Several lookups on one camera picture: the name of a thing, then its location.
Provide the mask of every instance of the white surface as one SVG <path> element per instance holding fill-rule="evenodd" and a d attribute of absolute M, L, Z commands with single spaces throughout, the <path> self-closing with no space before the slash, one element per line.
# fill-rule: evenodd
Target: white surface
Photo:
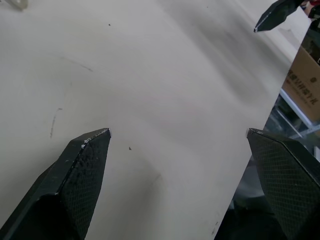
<path fill-rule="evenodd" d="M 107 127 L 86 239 L 213 239 L 249 161 L 246 129 L 263 128 L 297 52 L 278 30 L 253 33 L 259 4 L 2 4 L 0 225 L 71 139 Z M 301 42 L 297 14 L 283 28 L 302 23 Z"/>

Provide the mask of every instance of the dark mark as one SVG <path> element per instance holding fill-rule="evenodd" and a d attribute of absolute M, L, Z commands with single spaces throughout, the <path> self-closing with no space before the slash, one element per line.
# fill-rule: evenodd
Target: dark mark
<path fill-rule="evenodd" d="M 89 70 L 90 72 L 93 72 L 93 70 L 85 65 L 82 65 L 81 63 L 77 62 L 77 61 L 74 61 L 74 60 L 71 60 L 69 58 L 66 58 L 66 57 L 61 57 L 61 59 L 65 59 L 65 60 L 68 60 L 69 62 L 73 63 L 73 64 L 76 64 L 76 65 L 79 65 L 80 67 L 83 67 L 84 69 L 87 69 Z"/>
<path fill-rule="evenodd" d="M 152 188 L 153 185 L 156 184 L 156 182 L 161 178 L 161 174 L 159 174 L 158 176 L 156 176 L 156 178 L 152 181 L 150 188 Z"/>
<path fill-rule="evenodd" d="M 52 120 L 52 125 L 51 125 L 51 131 L 50 131 L 50 138 L 52 139 L 52 135 L 54 133 L 54 125 L 55 125 L 55 122 L 56 122 L 56 117 L 57 117 L 57 112 L 60 111 L 60 110 L 63 110 L 62 108 L 58 108 L 56 111 L 55 111 L 55 114 L 53 116 L 53 120 Z"/>

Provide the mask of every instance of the scuff mark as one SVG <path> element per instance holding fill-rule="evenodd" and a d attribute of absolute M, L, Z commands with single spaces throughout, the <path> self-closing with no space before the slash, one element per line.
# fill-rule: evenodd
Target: scuff mark
<path fill-rule="evenodd" d="M 152 185 L 155 184 L 161 178 L 161 174 L 157 175 L 155 179 L 152 181 Z"/>
<path fill-rule="evenodd" d="M 55 122 L 56 122 L 56 118 L 57 118 L 57 113 L 60 111 L 60 110 L 63 110 L 62 108 L 58 108 L 56 111 L 55 111 L 55 114 L 53 116 L 53 120 L 52 120 L 52 124 L 51 124 L 51 131 L 50 131 L 50 138 L 52 139 L 52 136 L 53 136 L 53 133 L 54 133 L 54 126 L 55 126 Z"/>
<path fill-rule="evenodd" d="M 76 65 L 79 65 L 80 67 L 83 67 L 84 69 L 87 69 L 88 71 L 93 73 L 93 70 L 90 67 L 87 67 L 86 65 L 83 65 L 83 64 L 81 64 L 81 63 L 79 63 L 77 61 L 71 60 L 71 59 L 66 58 L 64 56 L 62 56 L 61 59 L 67 60 L 67 61 L 69 61 L 69 62 L 71 62 L 73 64 L 76 64 Z"/>

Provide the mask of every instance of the black plastic part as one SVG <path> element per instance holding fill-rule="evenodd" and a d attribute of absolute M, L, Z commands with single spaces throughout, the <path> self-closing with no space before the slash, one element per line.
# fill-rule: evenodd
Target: black plastic part
<path fill-rule="evenodd" d="M 269 31 L 283 23 L 287 16 L 297 10 L 304 0 L 278 0 L 260 17 L 254 32 Z"/>
<path fill-rule="evenodd" d="M 317 5 L 311 8 L 308 18 L 319 19 L 319 17 L 320 17 L 320 5 Z"/>
<path fill-rule="evenodd" d="M 296 140 L 247 133 L 261 186 L 289 240 L 320 239 L 320 163 Z"/>
<path fill-rule="evenodd" d="M 0 229 L 1 240 L 83 240 L 100 194 L 111 133 L 83 134 L 34 182 Z"/>

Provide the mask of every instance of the cardboard box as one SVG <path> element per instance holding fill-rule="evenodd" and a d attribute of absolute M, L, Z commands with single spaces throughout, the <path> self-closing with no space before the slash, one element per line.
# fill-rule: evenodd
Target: cardboard box
<path fill-rule="evenodd" d="M 313 122 L 320 120 L 320 66 L 300 47 L 282 88 Z"/>
<path fill-rule="evenodd" d="M 307 33 L 302 41 L 301 46 L 309 53 L 315 62 L 320 65 L 320 48 L 315 43 L 314 38 L 309 36 Z"/>

